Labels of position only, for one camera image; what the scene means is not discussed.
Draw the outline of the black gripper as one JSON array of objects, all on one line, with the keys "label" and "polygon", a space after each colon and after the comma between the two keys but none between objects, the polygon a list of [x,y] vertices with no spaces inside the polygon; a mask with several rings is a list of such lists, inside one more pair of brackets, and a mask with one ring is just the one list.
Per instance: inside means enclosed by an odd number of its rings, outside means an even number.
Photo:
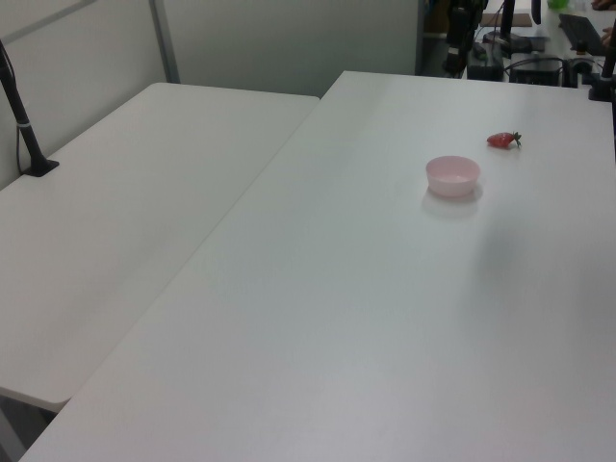
[{"label": "black gripper", "polygon": [[476,28],[477,2],[455,0],[448,7],[448,53],[444,61],[446,73],[463,72],[466,68],[466,51],[472,33]]}]

